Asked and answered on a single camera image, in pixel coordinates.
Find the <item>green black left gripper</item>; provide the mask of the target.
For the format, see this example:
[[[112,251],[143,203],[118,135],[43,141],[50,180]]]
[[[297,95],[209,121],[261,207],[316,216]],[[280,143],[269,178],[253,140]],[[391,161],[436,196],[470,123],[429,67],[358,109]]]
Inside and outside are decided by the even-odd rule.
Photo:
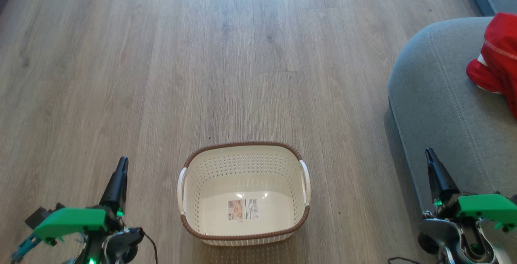
[[[94,207],[64,207],[44,220],[33,230],[35,236],[48,245],[73,233],[101,232],[109,234],[123,228],[128,187],[128,158],[120,157],[111,174],[99,204]]]

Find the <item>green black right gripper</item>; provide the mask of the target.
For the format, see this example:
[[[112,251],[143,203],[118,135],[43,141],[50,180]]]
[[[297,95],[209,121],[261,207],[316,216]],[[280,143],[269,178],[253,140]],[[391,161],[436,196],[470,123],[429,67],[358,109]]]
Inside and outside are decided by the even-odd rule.
[[[490,220],[504,232],[517,228],[517,194],[508,198],[499,193],[460,193],[456,183],[432,148],[426,148],[428,178],[436,218],[459,222],[464,219]]]

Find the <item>red white clothing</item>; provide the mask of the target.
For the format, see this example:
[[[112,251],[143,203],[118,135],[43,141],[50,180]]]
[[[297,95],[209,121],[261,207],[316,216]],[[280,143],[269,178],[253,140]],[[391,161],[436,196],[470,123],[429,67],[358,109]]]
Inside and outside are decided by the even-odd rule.
[[[466,69],[477,87],[506,98],[517,119],[517,14],[498,12],[486,26],[480,55]]]

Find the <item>cream brown-rimmed laundry basket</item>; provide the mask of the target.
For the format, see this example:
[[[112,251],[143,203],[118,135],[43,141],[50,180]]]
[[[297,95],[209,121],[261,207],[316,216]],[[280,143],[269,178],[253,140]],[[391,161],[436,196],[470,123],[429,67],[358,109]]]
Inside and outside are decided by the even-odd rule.
[[[212,246],[253,246],[286,240],[307,220],[309,170],[284,143],[246,141],[201,148],[177,182],[183,227]],[[257,199],[258,220],[228,220],[229,200]]]

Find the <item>grey fabric sofa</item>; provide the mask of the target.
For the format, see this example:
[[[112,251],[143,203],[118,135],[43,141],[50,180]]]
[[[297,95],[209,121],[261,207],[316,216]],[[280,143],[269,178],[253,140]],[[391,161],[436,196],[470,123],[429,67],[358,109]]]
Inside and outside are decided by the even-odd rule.
[[[387,94],[421,211],[432,209],[425,150],[432,148],[462,192],[517,194],[517,118],[503,94],[467,76],[493,17],[451,19],[403,47]]]

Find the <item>paper label sticker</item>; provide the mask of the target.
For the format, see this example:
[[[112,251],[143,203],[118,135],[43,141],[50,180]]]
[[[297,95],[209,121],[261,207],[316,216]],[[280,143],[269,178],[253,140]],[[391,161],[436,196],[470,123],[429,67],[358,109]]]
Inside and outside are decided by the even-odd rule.
[[[260,218],[259,202],[257,199],[229,200],[228,220],[258,220]]]

